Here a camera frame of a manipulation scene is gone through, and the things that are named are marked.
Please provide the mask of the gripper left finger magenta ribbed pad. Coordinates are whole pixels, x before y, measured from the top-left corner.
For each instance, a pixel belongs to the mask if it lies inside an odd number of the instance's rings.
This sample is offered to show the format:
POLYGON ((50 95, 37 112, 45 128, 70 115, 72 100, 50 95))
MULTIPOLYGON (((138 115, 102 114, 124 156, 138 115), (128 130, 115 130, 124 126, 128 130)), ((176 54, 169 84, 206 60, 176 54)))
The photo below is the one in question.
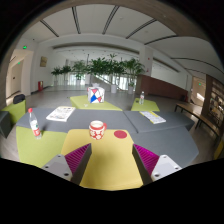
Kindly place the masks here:
POLYGON ((42 169, 79 185, 91 154, 91 144, 86 144, 66 155, 57 154, 42 169))

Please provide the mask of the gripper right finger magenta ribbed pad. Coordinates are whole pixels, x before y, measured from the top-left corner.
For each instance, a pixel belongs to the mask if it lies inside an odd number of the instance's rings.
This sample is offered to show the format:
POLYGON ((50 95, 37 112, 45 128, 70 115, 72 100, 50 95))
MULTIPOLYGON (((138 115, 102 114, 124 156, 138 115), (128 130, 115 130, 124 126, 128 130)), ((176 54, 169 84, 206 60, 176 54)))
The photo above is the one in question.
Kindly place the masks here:
POLYGON ((132 155, 144 185, 181 170, 181 167, 168 155, 158 156, 137 144, 133 145, 132 155))

